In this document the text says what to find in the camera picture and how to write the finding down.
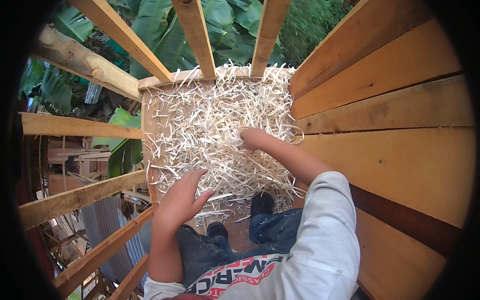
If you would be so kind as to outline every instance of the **wood shavings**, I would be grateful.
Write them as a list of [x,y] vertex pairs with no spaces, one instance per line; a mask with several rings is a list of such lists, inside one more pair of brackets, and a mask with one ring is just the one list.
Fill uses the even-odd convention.
[[[272,194],[275,212],[290,209],[293,196],[301,197],[302,191],[293,187],[295,179],[290,172],[270,155],[241,147],[240,133],[248,127],[264,129],[289,143],[293,128],[299,129],[291,123],[293,99],[287,89],[295,70],[287,69],[279,76],[281,69],[274,71],[274,67],[267,69],[263,79],[240,80],[235,77],[237,66],[224,65],[217,68],[218,79],[211,85],[198,81],[197,66],[168,92],[148,90],[152,98],[143,113],[160,127],[160,133],[146,132],[143,140],[148,153],[147,173],[149,168],[157,170],[148,183],[164,193],[185,172],[207,169],[196,196],[206,190],[214,190],[215,195],[198,219],[211,215],[226,218],[233,211],[225,206],[233,202],[245,207],[243,212],[248,214],[248,201],[258,192]],[[245,72],[250,76],[251,66]],[[150,110],[152,101],[160,101],[160,110]],[[248,216],[237,218],[240,221]]]

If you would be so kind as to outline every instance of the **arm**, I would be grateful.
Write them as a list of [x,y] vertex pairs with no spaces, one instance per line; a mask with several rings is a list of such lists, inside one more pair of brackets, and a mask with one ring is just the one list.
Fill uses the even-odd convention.
[[306,185],[321,173],[334,169],[318,157],[298,146],[283,142],[260,128],[245,129],[240,136],[248,150],[262,150],[286,167],[294,177]]
[[213,191],[205,191],[195,199],[198,181],[206,172],[200,169],[185,173],[161,199],[152,221],[152,245],[147,267],[148,276],[154,281],[183,281],[183,266],[175,234],[213,195]]

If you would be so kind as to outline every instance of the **wooden structure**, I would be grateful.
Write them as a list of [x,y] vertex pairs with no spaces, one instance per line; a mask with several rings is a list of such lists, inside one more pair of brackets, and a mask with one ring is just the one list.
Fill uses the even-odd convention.
[[[138,81],[48,26],[35,55],[136,101],[149,86],[172,84],[174,76],[105,0],[70,2],[155,77]],[[198,77],[215,79],[200,1],[172,2],[200,64]],[[264,1],[253,77],[264,73],[288,4]],[[469,95],[445,32],[420,0],[361,0],[298,68],[289,88],[294,123],[309,134],[299,146],[351,183],[359,285],[372,299],[420,299],[454,251],[474,175]],[[140,129],[66,117],[25,113],[22,122],[29,135],[142,138]],[[144,181],[145,171],[137,171],[22,205],[20,214],[31,228]],[[53,283],[61,295],[81,285],[152,216],[147,209],[57,276]],[[146,260],[121,282],[114,299],[130,295]]]

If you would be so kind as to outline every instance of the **dark jeans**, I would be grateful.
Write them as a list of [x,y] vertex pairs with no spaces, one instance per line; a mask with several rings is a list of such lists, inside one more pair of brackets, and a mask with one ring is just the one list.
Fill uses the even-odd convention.
[[[192,227],[183,225],[177,231],[177,242],[183,262],[183,285],[188,288],[205,272],[219,265],[256,255],[287,254],[297,241],[302,209],[290,209],[283,213],[256,215],[250,221],[249,238],[258,248],[245,253],[233,253],[228,240],[222,236],[210,238],[198,234]],[[150,254],[152,221],[140,230],[140,240]]]

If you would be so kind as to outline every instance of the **right hand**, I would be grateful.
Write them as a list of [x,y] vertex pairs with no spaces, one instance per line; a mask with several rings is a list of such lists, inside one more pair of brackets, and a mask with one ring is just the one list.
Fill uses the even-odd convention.
[[255,151],[262,149],[272,136],[260,128],[247,128],[240,133],[240,137],[243,139],[242,146],[245,149]]

